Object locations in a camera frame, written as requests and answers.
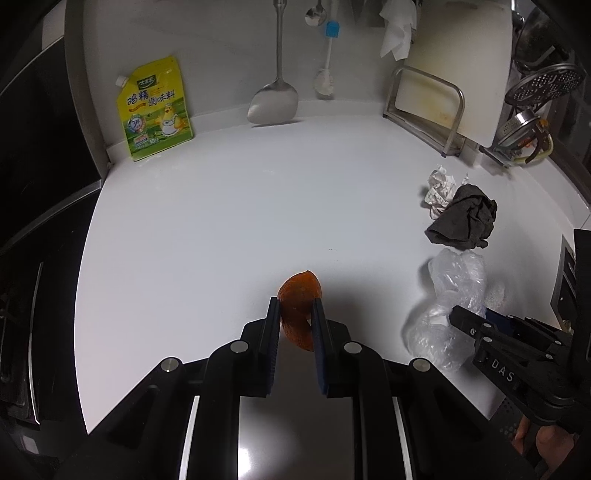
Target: clear plastic bag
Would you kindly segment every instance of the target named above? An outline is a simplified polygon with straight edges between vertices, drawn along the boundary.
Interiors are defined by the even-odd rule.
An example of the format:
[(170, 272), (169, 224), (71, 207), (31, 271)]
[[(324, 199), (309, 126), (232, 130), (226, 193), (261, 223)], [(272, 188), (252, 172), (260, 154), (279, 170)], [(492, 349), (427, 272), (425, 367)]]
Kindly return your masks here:
[(451, 326), (447, 316), (455, 305), (484, 317), (484, 260), (471, 250), (456, 254), (444, 248), (428, 264), (436, 301), (408, 329), (408, 351), (437, 368), (453, 372), (474, 353), (474, 340)]

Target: cartoon chicken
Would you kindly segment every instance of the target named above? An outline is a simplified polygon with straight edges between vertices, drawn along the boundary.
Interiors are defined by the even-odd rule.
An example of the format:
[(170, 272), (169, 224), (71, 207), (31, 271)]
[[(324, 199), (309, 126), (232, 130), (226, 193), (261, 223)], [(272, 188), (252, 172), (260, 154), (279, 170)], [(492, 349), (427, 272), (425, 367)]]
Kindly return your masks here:
[(164, 105), (164, 115), (160, 121), (160, 129), (165, 137), (170, 137), (182, 129), (183, 119), (174, 112), (172, 103)]

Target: crumpled white paper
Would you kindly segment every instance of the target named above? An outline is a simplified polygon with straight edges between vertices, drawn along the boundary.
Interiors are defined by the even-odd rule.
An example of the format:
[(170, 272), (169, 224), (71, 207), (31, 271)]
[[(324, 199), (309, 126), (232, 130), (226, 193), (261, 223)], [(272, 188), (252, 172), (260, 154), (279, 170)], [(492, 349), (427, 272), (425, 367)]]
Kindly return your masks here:
[(396, 60), (408, 58), (413, 28), (417, 28), (417, 7), (413, 0), (388, 0), (379, 14), (387, 22), (379, 56), (391, 51)]
[[(429, 215), (433, 220), (439, 218), (456, 194), (456, 179), (453, 175), (446, 174), (447, 170), (438, 165), (437, 170), (429, 175), (429, 191), (425, 195), (425, 203), (431, 207)], [(462, 180), (462, 185), (465, 183), (468, 183), (468, 175)]]

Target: orange object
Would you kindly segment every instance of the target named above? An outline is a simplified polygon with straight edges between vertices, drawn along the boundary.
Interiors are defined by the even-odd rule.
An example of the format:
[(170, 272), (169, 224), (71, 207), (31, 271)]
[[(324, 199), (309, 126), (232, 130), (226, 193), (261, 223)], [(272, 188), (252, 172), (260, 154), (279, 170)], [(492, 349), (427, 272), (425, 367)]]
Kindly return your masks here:
[(277, 294), (280, 302), (281, 324), (285, 336), (300, 348), (314, 351), (312, 327), (312, 301), (322, 298), (322, 289), (316, 275), (310, 270), (287, 280)]

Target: silver screw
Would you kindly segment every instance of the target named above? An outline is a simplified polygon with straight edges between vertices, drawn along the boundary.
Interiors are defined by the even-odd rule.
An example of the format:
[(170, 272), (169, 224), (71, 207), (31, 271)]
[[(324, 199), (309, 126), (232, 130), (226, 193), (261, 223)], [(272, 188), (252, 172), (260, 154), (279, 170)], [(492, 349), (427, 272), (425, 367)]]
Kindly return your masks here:
[(178, 367), (178, 360), (173, 357), (165, 358), (160, 363), (160, 368), (162, 370), (164, 370), (165, 372), (171, 372), (173, 370), (176, 370), (177, 367)]
[(345, 349), (345, 352), (353, 354), (359, 353), (362, 349), (361, 345), (357, 342), (348, 342), (343, 348)]
[(244, 340), (236, 340), (230, 344), (230, 350), (234, 353), (242, 353), (248, 350), (248, 343)]
[(427, 362), (424, 358), (417, 358), (413, 362), (413, 367), (415, 370), (418, 370), (420, 372), (428, 372), (431, 368), (431, 364)]

